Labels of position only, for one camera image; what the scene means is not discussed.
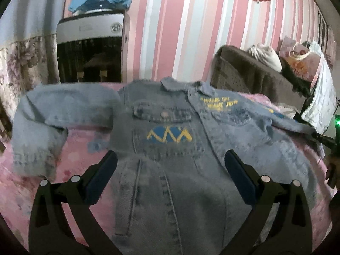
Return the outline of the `dark brown blanket covered furniture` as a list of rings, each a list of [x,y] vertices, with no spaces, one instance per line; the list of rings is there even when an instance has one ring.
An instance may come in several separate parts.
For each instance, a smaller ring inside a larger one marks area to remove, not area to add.
[[[301,111],[306,98],[293,91],[293,85],[280,72],[267,67],[249,53],[225,45],[219,48],[211,65],[211,86],[248,94],[263,94],[275,105],[289,105]]]

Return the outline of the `white floral quilt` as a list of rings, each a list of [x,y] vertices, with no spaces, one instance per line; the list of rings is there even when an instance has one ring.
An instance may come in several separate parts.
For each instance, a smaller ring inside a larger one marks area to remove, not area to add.
[[[314,88],[313,99],[301,114],[302,119],[309,123],[319,134],[323,134],[331,123],[336,111],[336,90],[331,71],[320,45],[313,40],[309,50],[320,56],[319,77]]]

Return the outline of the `silver black water dispenser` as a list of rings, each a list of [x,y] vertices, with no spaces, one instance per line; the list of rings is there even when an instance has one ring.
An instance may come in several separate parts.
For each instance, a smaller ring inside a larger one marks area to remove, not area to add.
[[[62,83],[123,82],[130,16],[124,10],[91,10],[57,25],[57,59]]]

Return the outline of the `pink floral gift bag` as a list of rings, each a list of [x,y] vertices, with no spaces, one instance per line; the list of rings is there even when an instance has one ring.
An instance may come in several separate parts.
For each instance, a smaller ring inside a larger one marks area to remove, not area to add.
[[[320,72],[321,58],[318,54],[285,36],[279,49],[279,56],[288,62],[295,76],[309,82],[311,88],[315,86]]]

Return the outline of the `white folded garment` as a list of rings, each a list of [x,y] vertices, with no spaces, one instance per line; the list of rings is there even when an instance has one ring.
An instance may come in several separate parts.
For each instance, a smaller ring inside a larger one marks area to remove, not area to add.
[[[247,53],[267,67],[270,67],[277,72],[282,71],[280,58],[272,47],[258,43],[257,45],[249,47]]]

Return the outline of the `black garment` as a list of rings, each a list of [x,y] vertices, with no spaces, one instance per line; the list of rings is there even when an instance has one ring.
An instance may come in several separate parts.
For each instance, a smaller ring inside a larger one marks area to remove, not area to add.
[[[305,98],[309,97],[311,95],[311,84],[296,76],[286,59],[279,57],[279,60],[282,66],[281,74],[293,85],[293,91],[303,95]]]

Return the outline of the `floral beige curtain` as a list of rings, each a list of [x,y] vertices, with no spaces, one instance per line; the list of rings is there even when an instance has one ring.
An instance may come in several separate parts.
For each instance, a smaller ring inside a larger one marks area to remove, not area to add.
[[[1,150],[21,96],[59,82],[57,23],[65,0],[1,0]]]

